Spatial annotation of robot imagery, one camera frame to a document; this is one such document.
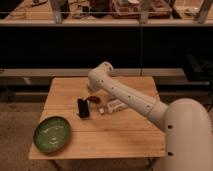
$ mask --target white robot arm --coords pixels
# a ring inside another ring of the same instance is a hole
[[[103,62],[88,74],[88,89],[104,89],[166,133],[166,171],[213,171],[213,137],[209,115],[192,99],[169,106],[110,77],[113,67]]]

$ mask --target dark background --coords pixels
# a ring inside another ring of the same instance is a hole
[[[213,27],[0,26],[0,68],[180,68],[213,57]]]
[[[3,19],[12,11],[22,0],[0,0],[0,19]]]

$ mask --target wooden surface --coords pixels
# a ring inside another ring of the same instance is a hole
[[[139,91],[159,98],[151,77],[115,77]],[[55,78],[40,121],[59,115],[71,124],[70,142],[59,152],[45,155],[32,144],[29,159],[89,159],[161,157],[165,153],[165,136],[158,128],[134,110],[127,108],[101,115],[98,105],[90,104],[90,118],[77,115],[77,98],[82,96],[87,78]],[[103,103],[111,97],[98,95]]]

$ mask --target small object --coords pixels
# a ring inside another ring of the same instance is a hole
[[[197,7],[188,7],[185,10],[185,14],[188,16],[196,16],[198,12],[199,10]]]
[[[130,4],[134,4],[134,5],[139,4],[139,1],[138,1],[138,0],[128,0],[128,2],[129,2]]]
[[[65,118],[53,116],[38,125],[33,141],[41,152],[51,153],[61,149],[69,141],[70,132],[70,124]]]
[[[117,2],[119,3],[119,5],[128,5],[129,4],[128,0],[118,0]]]
[[[90,102],[93,102],[93,103],[100,103],[101,102],[101,99],[97,96],[89,96],[87,98],[87,100],[89,100]]]
[[[112,100],[106,104],[106,109],[107,109],[108,113],[117,112],[117,111],[125,109],[127,107],[128,106],[125,103],[121,102],[118,99]]]
[[[104,108],[103,108],[103,107],[99,108],[99,109],[98,109],[98,111],[99,111],[99,113],[100,113],[100,114],[102,114],[102,115],[105,113],[105,111],[104,111]]]
[[[87,100],[78,99],[77,102],[78,102],[79,117],[80,118],[89,117],[90,113]]]

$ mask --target wooden table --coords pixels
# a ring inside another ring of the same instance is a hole
[[[114,79],[159,98],[152,77]],[[29,159],[136,158],[165,155],[164,133],[131,108],[101,115],[97,104],[90,103],[90,118],[79,118],[77,98],[82,97],[86,83],[85,77],[53,80],[40,121],[50,116],[62,116],[71,125],[72,137],[62,150],[52,155],[41,153],[32,144]],[[103,90],[95,95],[103,103],[110,98]]]

